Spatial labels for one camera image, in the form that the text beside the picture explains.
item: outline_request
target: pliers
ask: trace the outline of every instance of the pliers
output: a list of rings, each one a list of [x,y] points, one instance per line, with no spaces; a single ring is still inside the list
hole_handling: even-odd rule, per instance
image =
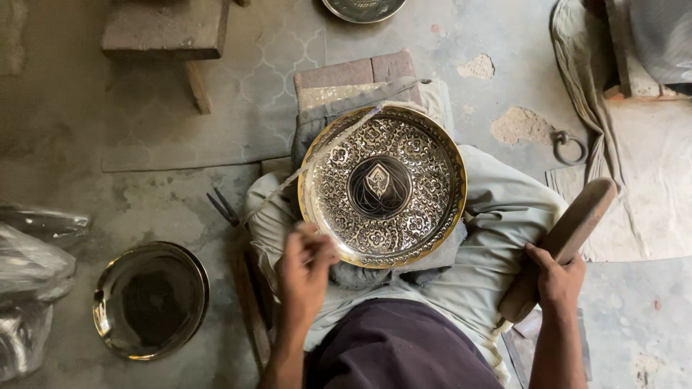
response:
[[[209,201],[212,202],[214,208],[216,208],[219,211],[219,213],[221,214],[221,216],[224,217],[224,219],[228,220],[228,223],[230,223],[231,226],[235,227],[238,224],[240,224],[238,214],[235,213],[233,207],[230,206],[228,201],[226,201],[226,198],[219,192],[218,189],[214,188],[214,192],[216,192],[217,196],[219,197],[219,200],[221,200],[221,203],[224,205],[223,207],[221,207],[221,205],[214,199],[214,197],[212,197],[211,194],[207,193],[207,198],[209,198]]]

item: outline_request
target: engraved brass plate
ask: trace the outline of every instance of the engraved brass plate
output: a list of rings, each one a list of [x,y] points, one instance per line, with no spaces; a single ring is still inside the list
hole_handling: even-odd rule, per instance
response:
[[[303,164],[371,109],[325,128]],[[447,238],[464,208],[466,172],[435,121],[391,106],[301,174],[298,197],[305,220],[334,238],[342,260],[388,268],[419,260]]]

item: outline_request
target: leg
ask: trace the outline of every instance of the leg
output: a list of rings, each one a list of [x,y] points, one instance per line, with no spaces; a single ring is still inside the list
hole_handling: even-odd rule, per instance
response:
[[[471,146],[460,146],[468,175],[468,237],[455,265],[420,293],[447,311],[481,349],[491,366],[500,322],[498,304],[514,275],[526,242],[536,242],[567,209],[553,190]]]
[[[288,178],[287,171],[277,171],[260,177],[248,190],[245,211],[249,212]],[[274,265],[284,251],[284,239],[299,220],[292,211],[288,196],[278,195],[248,220],[253,236],[251,244],[259,260],[259,268],[267,278],[276,297],[277,277]],[[305,339],[305,349],[312,350],[351,308],[370,298],[407,298],[426,302],[417,291],[404,290],[396,285],[371,287],[358,291],[340,289],[332,282],[320,312]]]
[[[199,113],[202,115],[208,115],[212,113],[212,101],[209,99],[207,94],[207,86],[204,84],[204,79],[202,74],[199,73],[197,64],[194,61],[184,61],[183,67],[185,68],[185,74],[188,75],[188,82],[190,83],[190,88],[192,89],[192,95],[194,96],[194,101],[199,109]]]
[[[250,212],[269,196],[289,177],[289,173],[278,170],[260,177],[248,190],[245,196],[245,212]],[[274,264],[284,252],[284,239],[297,218],[291,210],[287,196],[274,196],[259,212],[248,220],[248,228],[253,236],[251,244],[257,253],[259,268],[267,278],[274,295],[277,292],[277,278]]]

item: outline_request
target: iron ring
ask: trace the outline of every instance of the iron ring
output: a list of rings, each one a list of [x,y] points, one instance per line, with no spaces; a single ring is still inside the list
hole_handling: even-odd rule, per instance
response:
[[[576,142],[576,144],[579,145],[579,147],[581,148],[581,157],[579,157],[579,159],[577,159],[576,161],[572,161],[565,158],[565,156],[563,156],[560,152],[560,146],[566,145],[569,141]],[[557,137],[555,138],[555,155],[563,163],[571,166],[576,166],[582,165],[584,164],[584,162],[586,162],[586,158],[589,156],[589,152],[586,147],[586,142],[582,141],[580,138],[577,138],[576,136],[569,135],[566,131],[559,131],[557,133]]]

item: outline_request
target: wooden leg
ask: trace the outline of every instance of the wooden leg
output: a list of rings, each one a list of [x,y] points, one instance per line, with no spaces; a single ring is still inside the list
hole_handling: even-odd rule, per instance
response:
[[[197,63],[195,61],[184,61],[183,66],[185,67],[185,73],[188,75],[188,82],[190,83],[190,88],[192,88],[192,95],[194,95],[199,113],[202,115],[211,114],[212,101],[207,94],[207,86],[204,84]]]
[[[255,294],[251,281],[248,259],[244,252],[233,253],[230,256],[230,265],[233,272],[235,291],[238,294],[240,309],[243,313],[243,320],[255,349],[257,367],[261,372],[269,362],[271,342],[267,334],[267,328],[262,320],[258,296]]]

